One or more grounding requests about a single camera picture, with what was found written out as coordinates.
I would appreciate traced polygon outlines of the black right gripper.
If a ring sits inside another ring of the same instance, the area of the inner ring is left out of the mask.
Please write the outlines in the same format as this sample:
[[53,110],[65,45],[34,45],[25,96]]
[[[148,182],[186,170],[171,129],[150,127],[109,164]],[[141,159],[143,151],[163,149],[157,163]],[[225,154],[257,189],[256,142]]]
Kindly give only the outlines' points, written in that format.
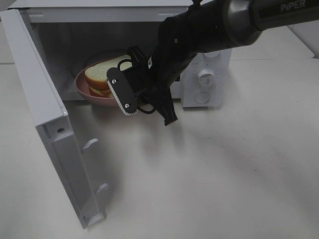
[[163,117],[164,125],[178,120],[170,89],[159,89],[148,69],[148,59],[138,46],[128,48],[130,59],[123,60],[123,73],[138,105],[150,104]]

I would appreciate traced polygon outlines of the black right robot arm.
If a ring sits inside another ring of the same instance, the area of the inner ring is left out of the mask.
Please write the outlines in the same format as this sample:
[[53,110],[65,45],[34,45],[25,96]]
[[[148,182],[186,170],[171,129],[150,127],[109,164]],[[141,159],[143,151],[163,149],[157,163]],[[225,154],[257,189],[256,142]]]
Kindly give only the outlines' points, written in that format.
[[160,24],[158,43],[149,57],[136,47],[128,50],[145,82],[137,98],[170,124],[177,117],[169,88],[198,53],[248,46],[266,29],[318,17],[316,0],[195,0],[186,12]]

